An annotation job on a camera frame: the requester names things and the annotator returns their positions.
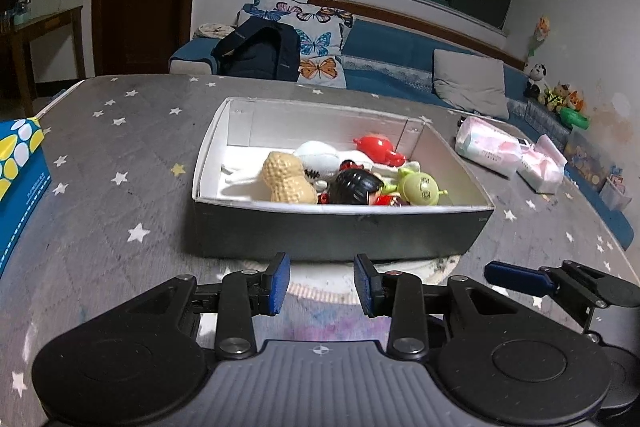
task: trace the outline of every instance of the yellow star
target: yellow star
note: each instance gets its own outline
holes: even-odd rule
[[[184,171],[184,165],[180,165],[179,163],[175,164],[171,168],[171,172],[174,173],[174,176],[176,178],[178,178],[178,176],[180,176],[180,174],[186,174],[186,172]]]

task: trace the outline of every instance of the plastic bag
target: plastic bag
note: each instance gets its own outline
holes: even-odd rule
[[[564,178],[566,158],[543,134],[535,146],[522,155],[518,174],[539,194],[555,194]]]
[[[522,163],[518,139],[478,117],[467,117],[456,136],[456,152],[507,178]]]

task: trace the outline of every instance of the open box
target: open box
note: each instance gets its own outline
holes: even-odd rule
[[[347,151],[353,138],[369,133],[387,136],[448,195],[431,207],[301,205],[268,201],[260,181],[238,191],[224,183],[223,164],[243,153],[259,163],[270,150],[289,152],[307,140]],[[238,259],[271,259],[279,251],[299,261],[352,261],[362,252],[375,261],[446,257],[465,253],[494,211],[463,161],[421,120],[270,99],[223,101],[200,147],[193,200],[203,255]]]

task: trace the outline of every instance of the floor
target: floor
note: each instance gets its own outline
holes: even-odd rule
[[[428,122],[449,142],[460,118],[459,112],[408,100],[282,82],[127,76],[83,83],[41,119],[52,183],[0,279],[2,427],[44,422],[31,363],[55,336],[179,273],[209,283],[244,267],[240,260],[214,259],[215,251],[202,252],[194,231],[191,180],[198,150],[226,97],[407,115]],[[529,267],[571,259],[638,283],[620,246],[568,179],[556,196],[544,198],[519,176],[506,181],[477,165],[468,168],[495,211],[454,273],[483,281],[482,267],[494,259]],[[243,251],[250,257],[251,249]],[[510,297],[575,328],[548,297]],[[388,332],[388,319],[367,319],[357,306],[293,295],[281,315],[256,317],[254,325],[258,345],[269,338],[378,339],[384,345]],[[201,323],[203,344],[210,345],[214,333],[215,323]]]
[[[41,111],[49,102],[51,97],[40,97],[33,100],[33,108],[36,112]],[[0,122],[5,120],[17,120],[24,118],[24,110],[19,99],[0,98]]]

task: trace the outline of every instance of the green toy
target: green toy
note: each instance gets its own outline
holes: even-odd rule
[[[589,128],[589,120],[571,108],[562,108],[560,110],[560,121],[570,129],[572,125],[582,130]]]
[[[404,167],[398,168],[400,177],[398,184],[387,184],[383,194],[398,193],[407,203],[412,205],[437,205],[441,194],[447,191],[438,189],[436,181],[426,172],[415,172]]]

